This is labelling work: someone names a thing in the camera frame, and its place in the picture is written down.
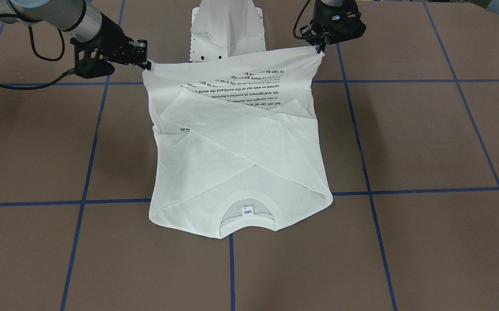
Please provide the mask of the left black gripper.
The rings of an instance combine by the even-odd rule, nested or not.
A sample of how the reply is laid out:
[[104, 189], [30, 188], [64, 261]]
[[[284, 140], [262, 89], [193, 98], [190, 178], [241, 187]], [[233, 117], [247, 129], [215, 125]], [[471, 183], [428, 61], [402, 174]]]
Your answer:
[[309, 43], [317, 54], [324, 52], [326, 44], [351, 41], [366, 31], [356, 0], [315, 1], [310, 27], [315, 38]]

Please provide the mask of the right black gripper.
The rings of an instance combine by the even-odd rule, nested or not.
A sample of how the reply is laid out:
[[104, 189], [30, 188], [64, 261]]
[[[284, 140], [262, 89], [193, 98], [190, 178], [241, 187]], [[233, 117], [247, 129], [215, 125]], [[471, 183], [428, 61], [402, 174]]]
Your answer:
[[92, 79], [109, 76], [115, 68], [111, 63], [135, 65], [143, 70], [151, 70], [152, 63], [147, 58], [147, 41], [134, 41], [108, 17], [102, 18], [102, 25], [96, 36], [86, 42], [76, 38], [70, 40], [75, 47], [75, 75]]

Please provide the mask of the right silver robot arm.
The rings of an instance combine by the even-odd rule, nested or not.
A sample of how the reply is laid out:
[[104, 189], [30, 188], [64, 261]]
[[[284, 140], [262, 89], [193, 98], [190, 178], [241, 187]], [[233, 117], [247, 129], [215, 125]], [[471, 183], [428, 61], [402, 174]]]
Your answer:
[[69, 35], [75, 47], [73, 72], [84, 79], [113, 74], [115, 63], [151, 69], [147, 41], [126, 36], [89, 0], [0, 0], [0, 22], [46, 22]]

